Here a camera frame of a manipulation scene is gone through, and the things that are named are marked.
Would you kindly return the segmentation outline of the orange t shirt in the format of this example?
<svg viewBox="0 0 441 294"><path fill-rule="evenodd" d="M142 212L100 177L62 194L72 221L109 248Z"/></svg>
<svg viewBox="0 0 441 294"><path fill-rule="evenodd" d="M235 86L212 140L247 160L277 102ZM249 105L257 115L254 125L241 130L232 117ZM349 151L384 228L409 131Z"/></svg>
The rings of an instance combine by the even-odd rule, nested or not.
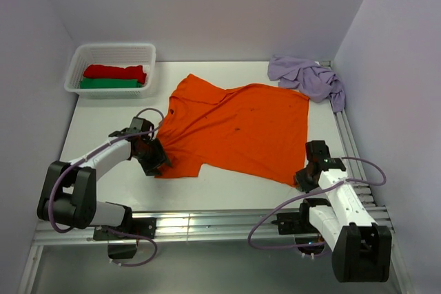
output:
<svg viewBox="0 0 441 294"><path fill-rule="evenodd" d="M304 167L309 98L258 83L222 89L188 75L158 131L171 166L159 178L197 177L203 165L294 186Z"/></svg>

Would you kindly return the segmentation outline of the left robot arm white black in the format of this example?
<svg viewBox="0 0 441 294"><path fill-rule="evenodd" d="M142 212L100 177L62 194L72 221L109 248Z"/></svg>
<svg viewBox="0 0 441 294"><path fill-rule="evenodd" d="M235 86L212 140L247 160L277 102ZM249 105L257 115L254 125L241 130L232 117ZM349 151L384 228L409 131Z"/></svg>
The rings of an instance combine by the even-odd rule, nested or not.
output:
<svg viewBox="0 0 441 294"><path fill-rule="evenodd" d="M146 176L159 176L163 165L172 166L159 139L143 134L114 137L80 158L50 164L37 217L50 222L59 233L105 226L118 238L129 237L134 230L132 209L99 202L97 182L119 163L133 158Z"/></svg>

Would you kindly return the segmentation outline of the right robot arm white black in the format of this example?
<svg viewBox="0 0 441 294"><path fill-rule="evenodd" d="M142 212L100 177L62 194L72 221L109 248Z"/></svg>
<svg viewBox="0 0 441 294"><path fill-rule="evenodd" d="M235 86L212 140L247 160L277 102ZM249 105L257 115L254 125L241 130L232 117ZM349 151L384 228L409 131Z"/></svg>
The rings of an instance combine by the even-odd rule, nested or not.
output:
<svg viewBox="0 0 441 294"><path fill-rule="evenodd" d="M341 160L310 162L294 176L307 197L298 223L317 230L331 249L331 264L339 282L386 282L389 279L392 235L362 205Z"/></svg>

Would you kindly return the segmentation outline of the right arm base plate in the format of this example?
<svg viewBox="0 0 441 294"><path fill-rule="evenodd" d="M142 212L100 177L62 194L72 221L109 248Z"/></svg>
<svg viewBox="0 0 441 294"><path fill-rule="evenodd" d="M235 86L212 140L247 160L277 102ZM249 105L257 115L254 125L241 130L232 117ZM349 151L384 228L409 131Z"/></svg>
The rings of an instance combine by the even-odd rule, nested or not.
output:
<svg viewBox="0 0 441 294"><path fill-rule="evenodd" d="M310 233L302 221L300 212L277 213L272 222L278 228L279 235L296 235Z"/></svg>

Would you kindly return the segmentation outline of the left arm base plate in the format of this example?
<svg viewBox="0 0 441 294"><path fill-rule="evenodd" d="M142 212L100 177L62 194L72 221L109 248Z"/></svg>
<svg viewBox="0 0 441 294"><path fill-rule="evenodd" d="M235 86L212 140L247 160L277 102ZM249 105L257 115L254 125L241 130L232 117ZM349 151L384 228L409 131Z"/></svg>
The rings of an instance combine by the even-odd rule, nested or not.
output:
<svg viewBox="0 0 441 294"><path fill-rule="evenodd" d="M119 227L95 228L94 241L154 239L156 218L133 218Z"/></svg>

